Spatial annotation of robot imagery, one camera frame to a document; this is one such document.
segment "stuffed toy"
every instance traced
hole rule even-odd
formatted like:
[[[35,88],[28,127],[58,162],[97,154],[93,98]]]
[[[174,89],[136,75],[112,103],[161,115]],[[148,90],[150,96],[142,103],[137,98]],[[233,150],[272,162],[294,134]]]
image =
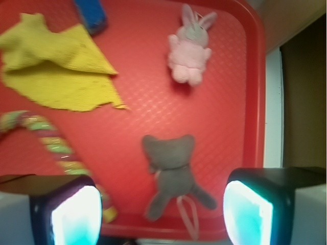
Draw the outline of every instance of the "stuffed toy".
[[[188,82],[191,86],[202,82],[202,73],[210,58],[212,50],[208,48],[209,36],[207,30],[215,22],[217,14],[212,12],[200,20],[198,13],[194,13],[187,4],[182,8],[183,26],[176,35],[168,37],[170,53],[168,66],[172,70],[172,77],[178,83]]]
[[[150,203],[149,220],[160,218],[171,198],[187,194],[197,198],[208,209],[217,207],[216,200],[196,183],[191,172],[190,160],[195,144],[192,135],[169,140],[146,135],[142,143],[150,160],[149,171],[157,173],[158,193]]]

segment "colorful rope toy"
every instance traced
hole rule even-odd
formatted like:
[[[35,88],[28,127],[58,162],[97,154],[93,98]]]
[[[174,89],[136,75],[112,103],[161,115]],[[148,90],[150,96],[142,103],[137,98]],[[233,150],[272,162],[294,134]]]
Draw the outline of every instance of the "colorful rope toy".
[[[89,175],[96,183],[101,194],[102,216],[106,223],[113,221],[117,210],[112,205],[109,195],[104,188],[97,184],[91,172],[85,168],[74,150],[68,145],[60,132],[43,116],[30,111],[13,111],[0,117],[0,138],[4,133],[18,127],[25,127],[36,133],[45,148],[52,153],[55,161],[67,175]]]

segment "red tray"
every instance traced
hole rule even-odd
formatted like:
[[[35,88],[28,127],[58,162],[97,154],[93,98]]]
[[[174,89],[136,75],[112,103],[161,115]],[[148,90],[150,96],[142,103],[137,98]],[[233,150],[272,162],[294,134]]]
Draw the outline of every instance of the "red tray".
[[[193,134],[192,169],[200,185],[217,198],[209,211],[197,204],[200,240],[226,237],[222,197],[229,173],[261,167],[264,151],[265,47],[262,24],[243,0],[183,1],[202,15],[218,18],[209,30],[213,55],[203,84],[190,88],[172,81],[167,68],[167,36],[181,25],[182,3],[162,0],[103,0],[110,25],[94,37],[118,70],[113,78],[131,109],[104,105],[80,113],[39,106],[0,82],[0,113],[31,110],[48,117],[67,137],[88,168],[111,194],[117,219],[102,234],[190,239],[176,202],[156,222],[144,212],[156,192],[141,138]],[[73,1],[0,1],[0,33],[19,21],[19,13],[42,13],[51,31],[79,22]],[[62,174],[36,136],[16,130],[0,142],[0,174]]]

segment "yellow towel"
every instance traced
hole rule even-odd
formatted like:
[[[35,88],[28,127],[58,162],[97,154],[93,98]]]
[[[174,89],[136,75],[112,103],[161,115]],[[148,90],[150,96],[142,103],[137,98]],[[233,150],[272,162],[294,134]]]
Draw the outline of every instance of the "yellow towel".
[[[81,24],[58,34],[47,29],[42,14],[21,14],[20,23],[0,36],[0,49],[4,84],[40,105],[126,108],[109,78],[116,70]]]

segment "textured tray surface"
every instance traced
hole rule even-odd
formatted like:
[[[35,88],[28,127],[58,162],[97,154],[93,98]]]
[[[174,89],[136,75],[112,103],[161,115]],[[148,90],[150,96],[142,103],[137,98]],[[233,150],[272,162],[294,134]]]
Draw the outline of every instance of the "textured tray surface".
[[[196,138],[193,172],[198,183],[219,204],[215,211],[197,205],[200,239],[208,239],[206,232],[223,228],[222,196],[227,177],[243,164],[245,31],[231,14],[214,10],[218,18],[209,30],[213,55],[203,84],[190,88],[172,81],[166,65],[167,36],[181,25],[181,3],[112,0],[102,4],[109,27],[94,41],[119,72],[113,82],[131,110],[117,110],[110,105],[86,113],[48,109],[0,83],[0,113],[32,110],[57,126],[111,194],[120,213],[115,222],[103,228],[103,233],[111,235],[133,236],[131,231],[139,229],[137,234],[142,237],[160,237],[156,232],[169,230],[179,234],[176,238],[188,237],[179,222],[176,202],[170,202],[163,218],[153,224],[143,218],[156,189],[154,176],[147,171],[141,138],[146,134],[162,139],[193,134]],[[199,6],[193,9],[202,15],[213,11]],[[10,0],[0,5],[0,33],[18,22],[20,12],[44,14],[53,32],[79,22],[73,1]],[[1,174],[62,173],[36,136],[24,130],[16,130],[0,142],[0,159]],[[177,224],[172,225],[172,220],[177,220]],[[211,224],[210,220],[217,227],[205,224]]]

